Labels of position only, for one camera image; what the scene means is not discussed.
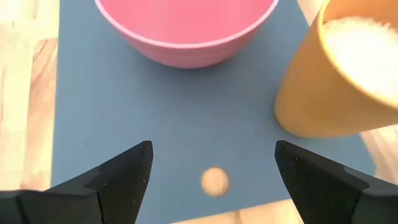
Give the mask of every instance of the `pink bowl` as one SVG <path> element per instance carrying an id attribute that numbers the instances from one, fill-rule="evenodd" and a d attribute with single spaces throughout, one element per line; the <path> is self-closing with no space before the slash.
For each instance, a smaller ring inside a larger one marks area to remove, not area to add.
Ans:
<path id="1" fill-rule="evenodd" d="M 180 68 L 222 62 L 250 41 L 278 0 L 95 0 L 140 53 Z"/>

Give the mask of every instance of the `blue placemat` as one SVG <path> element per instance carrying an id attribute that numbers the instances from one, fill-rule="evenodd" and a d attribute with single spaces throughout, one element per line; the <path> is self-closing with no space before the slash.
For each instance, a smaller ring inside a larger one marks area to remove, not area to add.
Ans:
<path id="1" fill-rule="evenodd" d="M 154 163 L 137 223 L 170 223 L 288 198 L 274 161 L 277 139 L 368 174 L 361 138 L 311 140 L 283 131 L 273 103 L 308 29 L 295 0 L 280 0 L 237 56 L 200 70 L 165 67 L 130 48 L 94 0 L 61 0 L 53 185 L 143 141 Z M 200 178 L 229 173 L 231 190 L 211 198 Z"/>

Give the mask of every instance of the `wooden surface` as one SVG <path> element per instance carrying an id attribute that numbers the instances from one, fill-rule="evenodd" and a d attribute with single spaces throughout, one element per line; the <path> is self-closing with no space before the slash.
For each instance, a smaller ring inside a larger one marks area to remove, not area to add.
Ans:
<path id="1" fill-rule="evenodd" d="M 308 22 L 323 0 L 298 0 Z M 50 185 L 58 0 L 0 0 L 0 190 Z M 398 128 L 362 133 L 377 176 L 398 184 Z M 302 223 L 291 200 L 179 224 Z"/>

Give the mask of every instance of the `cup rim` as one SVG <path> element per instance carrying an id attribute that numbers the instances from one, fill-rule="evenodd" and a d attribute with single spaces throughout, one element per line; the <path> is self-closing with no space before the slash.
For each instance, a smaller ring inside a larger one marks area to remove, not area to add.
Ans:
<path id="1" fill-rule="evenodd" d="M 367 90 L 366 88 L 364 88 L 363 86 L 357 84 L 353 78 L 351 78 L 349 75 L 347 75 L 343 69 L 341 69 L 340 65 L 338 65 L 333 59 L 332 56 L 330 55 L 330 51 L 329 46 L 326 44 L 325 41 L 325 31 L 323 30 L 323 16 L 325 14 L 326 8 L 329 5 L 329 2 L 333 1 L 333 0 L 325 0 L 325 2 L 322 4 L 322 7 L 319 11 L 319 15 L 317 17 L 317 30 L 318 30 L 318 35 L 319 35 L 319 39 L 320 39 L 320 43 L 321 43 L 321 48 L 323 50 L 323 52 L 326 55 L 326 58 L 328 59 L 328 61 L 334 66 L 334 68 L 336 70 L 338 70 L 338 73 L 349 83 L 351 84 L 353 87 L 355 87 L 355 89 L 357 89 L 358 91 L 360 91 L 361 93 L 364 93 L 366 96 L 370 97 L 372 100 L 381 103 L 384 106 L 387 106 L 388 108 L 392 108 L 394 110 L 398 110 L 398 105 L 395 105 L 392 101 L 389 101 L 387 98 L 385 97 L 381 97 L 378 95 L 373 94 L 372 92 L 370 92 L 369 90 Z"/>
<path id="2" fill-rule="evenodd" d="M 105 17 L 106 20 L 108 20 L 115 28 L 117 28 L 118 31 L 122 32 L 123 34 L 126 34 L 128 37 L 130 37 L 132 39 L 136 39 L 143 43 L 146 43 L 149 45 L 154 45 L 157 47 L 170 48 L 170 49 L 199 49 L 199 48 L 213 47 L 216 45 L 221 45 L 221 44 L 227 43 L 234 39 L 238 39 L 238 38 L 246 35 L 250 31 L 254 30 L 259 25 L 261 25 L 265 21 L 265 19 L 267 19 L 268 16 L 273 12 L 273 10 L 275 9 L 278 2 L 279 2 L 279 0 L 272 0 L 272 3 L 269 6 L 269 8 L 267 9 L 267 11 L 257 21 L 255 21 L 250 26 L 246 27 L 245 29 L 243 29 L 235 34 L 232 34 L 227 37 L 223 37 L 218 40 L 212 40 L 209 42 L 201 42 L 201 43 L 195 43 L 195 44 L 175 44 L 175 43 L 153 40 L 153 39 L 144 37 L 142 35 L 139 35 L 133 31 L 125 28 L 118 21 L 113 19 L 113 17 L 111 15 L 108 14 L 106 9 L 101 4 L 101 0 L 95 0 L 95 4 L 97 5 L 97 8 L 99 9 L 99 11 L 102 13 L 102 15 Z"/>

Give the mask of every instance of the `cup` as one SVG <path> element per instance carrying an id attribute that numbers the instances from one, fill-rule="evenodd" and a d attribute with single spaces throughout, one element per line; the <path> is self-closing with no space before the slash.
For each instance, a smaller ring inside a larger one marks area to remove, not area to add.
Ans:
<path id="1" fill-rule="evenodd" d="M 348 16 L 370 17 L 398 29 L 397 12 L 397 0 L 323 3 L 276 97 L 275 116 L 286 131 L 305 138 L 328 138 L 398 123 L 397 103 L 372 94 L 342 72 L 330 56 L 323 30 L 327 21 Z"/>

